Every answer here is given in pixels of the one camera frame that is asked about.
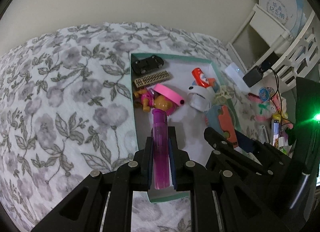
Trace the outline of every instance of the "orange bottle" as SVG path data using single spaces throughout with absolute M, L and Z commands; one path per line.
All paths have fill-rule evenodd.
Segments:
M 210 87 L 207 77 L 204 75 L 200 68 L 195 68 L 191 73 L 195 78 L 197 85 L 200 85 L 204 88 Z

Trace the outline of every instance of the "floral blanket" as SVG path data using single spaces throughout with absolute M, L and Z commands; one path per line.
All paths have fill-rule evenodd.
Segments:
M 220 70 L 231 63 L 213 37 L 147 23 L 64 28 L 0 58 L 0 201 L 21 231 L 91 170 L 133 158 L 131 52 L 207 58 Z M 256 137 L 249 101 L 224 77 L 244 133 Z M 152 204 L 135 193 L 132 231 L 190 231 L 189 208 L 188 198 Z

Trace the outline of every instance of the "toy car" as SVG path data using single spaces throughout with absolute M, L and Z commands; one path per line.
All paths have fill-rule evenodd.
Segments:
M 131 68 L 137 76 L 155 71 L 157 68 L 161 68 L 164 65 L 163 59 L 157 55 L 152 55 L 143 60 L 138 60 L 136 57 L 133 59 L 134 61 L 131 63 Z

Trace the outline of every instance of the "white wall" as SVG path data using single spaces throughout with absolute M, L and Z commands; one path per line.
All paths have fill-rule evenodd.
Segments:
M 258 0 L 13 0 L 0 20 L 0 54 L 82 23 L 144 21 L 227 41 Z

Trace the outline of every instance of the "pink bracelet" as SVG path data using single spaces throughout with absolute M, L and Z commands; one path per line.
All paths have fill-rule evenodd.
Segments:
M 170 88 L 166 87 L 165 85 L 156 84 L 153 90 L 165 96 L 166 98 L 170 99 L 171 101 L 176 103 L 178 106 L 181 106 L 184 104 L 183 97 L 177 94 L 176 92 L 174 92 L 173 90 L 171 90 Z

